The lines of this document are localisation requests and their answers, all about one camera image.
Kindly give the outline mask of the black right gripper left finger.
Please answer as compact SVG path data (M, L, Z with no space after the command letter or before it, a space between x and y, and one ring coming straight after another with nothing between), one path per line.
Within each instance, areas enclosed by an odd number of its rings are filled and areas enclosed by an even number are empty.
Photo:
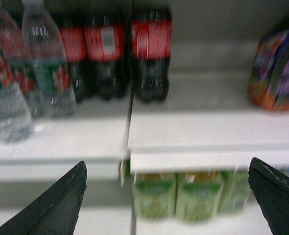
M79 218L87 167L80 161L22 211L0 226L0 235L72 235Z

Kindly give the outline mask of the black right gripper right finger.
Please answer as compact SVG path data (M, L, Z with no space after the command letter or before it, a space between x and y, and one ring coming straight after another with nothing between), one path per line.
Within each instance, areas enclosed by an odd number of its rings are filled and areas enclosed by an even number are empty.
M258 158L249 165L249 185L274 235L289 235L289 177Z

